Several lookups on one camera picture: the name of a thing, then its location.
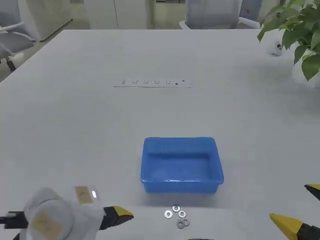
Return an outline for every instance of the office chair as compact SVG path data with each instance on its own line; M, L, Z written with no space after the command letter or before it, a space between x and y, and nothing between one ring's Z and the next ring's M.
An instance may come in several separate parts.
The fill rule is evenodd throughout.
M235 29L244 24L259 29L256 21L239 17L239 0L186 0L185 21L179 23L183 30Z
M21 22L19 0L0 0L0 63L6 59L11 72L15 71L10 57L34 45L34 39Z

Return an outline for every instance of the metal washer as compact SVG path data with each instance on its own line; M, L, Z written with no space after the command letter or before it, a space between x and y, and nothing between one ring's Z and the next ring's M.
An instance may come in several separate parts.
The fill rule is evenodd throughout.
M179 219L178 221L176 221L176 226L178 227L178 229L184 229L185 228L185 221Z
M177 213L177 212L180 211L180 206L179 206L179 205L173 205L173 206L172 206L172 210L173 210L175 213Z
M187 218L184 218L184 219L183 219L183 222L184 222L184 226L185 226L185 227L188 227L188 226L190 225L190 221L189 221L189 219L187 219Z
M179 218L184 219L187 216L187 213L184 210L180 210L178 212L178 216L179 216Z
M166 219L172 218L173 215L174 215L174 214L173 214L172 211L170 211L170 210L167 210L167 211L164 212L164 217L165 217Z

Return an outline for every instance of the green plant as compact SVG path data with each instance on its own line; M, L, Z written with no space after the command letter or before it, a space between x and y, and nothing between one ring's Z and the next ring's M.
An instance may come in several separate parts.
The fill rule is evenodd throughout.
M262 29L257 36L260 42L266 32L279 29L284 30L282 47L289 49L295 42L299 43L294 64L302 58L302 72L308 81L320 72L320 0L311 4L290 0L271 9L260 24Z

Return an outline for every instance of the electrical outlet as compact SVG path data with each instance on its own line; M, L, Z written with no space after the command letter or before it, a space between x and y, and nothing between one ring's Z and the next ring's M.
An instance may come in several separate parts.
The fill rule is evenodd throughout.
M117 80L114 87L137 87L137 88L191 88L191 80L145 80L125 79Z

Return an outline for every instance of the blue plastic bin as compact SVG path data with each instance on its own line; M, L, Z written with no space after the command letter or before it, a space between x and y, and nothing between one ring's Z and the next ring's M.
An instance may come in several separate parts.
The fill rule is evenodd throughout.
M224 182L212 137L146 138L140 177L147 193L215 193Z

